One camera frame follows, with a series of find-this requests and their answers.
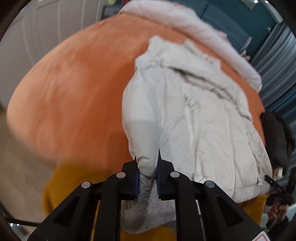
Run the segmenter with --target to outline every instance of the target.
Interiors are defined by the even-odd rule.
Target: floor
[[[52,169],[13,137],[5,111],[0,109],[0,201],[12,217],[32,222],[44,220],[42,190],[51,175]]]

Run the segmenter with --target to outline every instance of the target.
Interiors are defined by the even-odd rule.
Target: sticker with red border
[[[254,238],[252,241],[270,241],[268,238],[266,232],[262,231],[261,233],[258,234],[256,238]]]

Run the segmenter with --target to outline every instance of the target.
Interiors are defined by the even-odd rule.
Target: human hand
[[[280,205],[279,202],[274,202],[274,204],[272,205],[272,208],[268,213],[268,218],[273,220],[274,218],[276,218],[279,211],[282,211],[282,214],[279,217],[279,221],[281,222],[284,220],[288,212],[288,205]]]

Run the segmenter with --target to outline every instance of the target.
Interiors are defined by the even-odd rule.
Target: blue curtain
[[[266,111],[279,113],[296,135],[296,39],[285,22],[277,24],[250,63],[262,77],[259,92]],[[289,171],[296,166],[296,152]],[[288,174],[280,184],[287,183]]]

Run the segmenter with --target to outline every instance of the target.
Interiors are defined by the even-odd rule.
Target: orange bedsheet
[[[54,163],[75,160],[109,174],[119,171],[131,160],[121,123],[122,94],[134,74],[135,59],[154,35],[180,44],[190,38],[127,13],[74,34],[18,85],[7,110],[10,128],[31,150]],[[264,107],[258,94],[223,61],[222,70],[245,91],[254,126],[264,140]]]

